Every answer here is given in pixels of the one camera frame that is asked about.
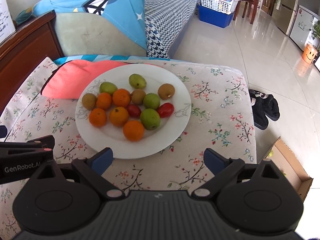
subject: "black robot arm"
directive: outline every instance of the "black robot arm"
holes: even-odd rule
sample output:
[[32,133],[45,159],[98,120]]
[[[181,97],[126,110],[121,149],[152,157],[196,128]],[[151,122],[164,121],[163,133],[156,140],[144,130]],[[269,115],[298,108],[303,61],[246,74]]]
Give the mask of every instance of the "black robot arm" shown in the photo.
[[[208,148],[204,164],[215,177],[191,195],[131,191],[126,197],[101,177],[113,161],[111,149],[90,159],[57,164],[53,147],[52,136],[0,144],[0,183],[30,177],[12,206],[22,229],[16,240],[139,239],[141,232],[135,231],[139,228],[145,230],[140,239],[166,233],[193,240],[192,233],[186,233],[187,221],[197,223],[196,218],[208,224],[197,239],[301,239],[294,229],[303,212],[302,201],[271,160],[246,164]],[[31,160],[40,165],[30,165]],[[131,233],[121,229],[126,225]]]

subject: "plate of fruit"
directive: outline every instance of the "plate of fruit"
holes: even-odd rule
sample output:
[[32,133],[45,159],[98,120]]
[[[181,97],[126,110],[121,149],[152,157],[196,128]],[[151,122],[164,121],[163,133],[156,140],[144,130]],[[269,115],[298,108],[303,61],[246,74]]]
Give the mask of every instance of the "plate of fruit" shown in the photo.
[[136,159],[173,143],[188,124],[190,94],[164,68],[130,64],[93,80],[76,106],[76,126],[97,152],[110,147],[115,158]]

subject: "pink cushion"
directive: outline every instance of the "pink cushion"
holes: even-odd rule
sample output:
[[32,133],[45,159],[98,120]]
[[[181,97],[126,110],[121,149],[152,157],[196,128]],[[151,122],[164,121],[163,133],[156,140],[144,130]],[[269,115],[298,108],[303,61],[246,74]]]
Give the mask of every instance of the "pink cushion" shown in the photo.
[[61,99],[79,99],[83,90],[96,77],[127,63],[114,60],[90,62],[76,59],[61,65],[41,90],[43,96]]

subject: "table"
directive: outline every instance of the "table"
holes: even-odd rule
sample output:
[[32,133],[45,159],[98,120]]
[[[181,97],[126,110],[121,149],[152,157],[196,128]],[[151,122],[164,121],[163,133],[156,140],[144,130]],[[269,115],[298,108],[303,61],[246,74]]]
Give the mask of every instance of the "table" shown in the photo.
[[[125,62],[155,64],[176,74],[190,92],[192,102],[185,109],[176,109],[176,114],[183,116],[185,110],[191,108],[191,117],[184,132],[167,148],[141,159],[116,159],[103,174],[104,178],[126,194],[130,190],[191,192],[213,177],[203,162],[207,147],[226,158],[256,163],[251,101],[239,70],[167,60]],[[6,141],[24,142],[52,134],[57,163],[89,158],[96,152],[86,145],[76,129],[76,100],[45,98],[39,94],[56,68],[49,58],[45,59],[13,96],[0,118],[1,124],[12,128]],[[3,240],[11,239],[20,231],[11,207],[26,181],[0,186],[0,237]]]

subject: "white plate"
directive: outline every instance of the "white plate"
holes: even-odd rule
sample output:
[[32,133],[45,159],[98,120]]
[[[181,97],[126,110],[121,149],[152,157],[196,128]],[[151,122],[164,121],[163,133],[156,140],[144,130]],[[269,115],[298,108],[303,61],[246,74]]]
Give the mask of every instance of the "white plate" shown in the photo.
[[[112,82],[118,88],[134,89],[129,84],[131,74],[140,74],[147,81],[144,89],[146,93],[157,93],[158,88],[164,84],[172,84],[176,90],[170,100],[161,100],[161,105],[170,102],[174,105],[174,113],[168,118],[161,119],[159,128],[153,131],[145,130],[142,140],[138,142],[128,141],[122,128],[114,127],[108,120],[101,128],[93,127],[88,120],[90,111],[86,110],[81,103],[82,96],[86,93],[99,94],[102,82]],[[164,68],[147,64],[130,64],[111,69],[93,80],[82,92],[76,106],[76,125],[83,140],[97,152],[110,147],[113,156],[119,159],[136,159],[157,153],[173,143],[183,132],[188,124],[191,114],[191,98],[185,85],[173,73]]]

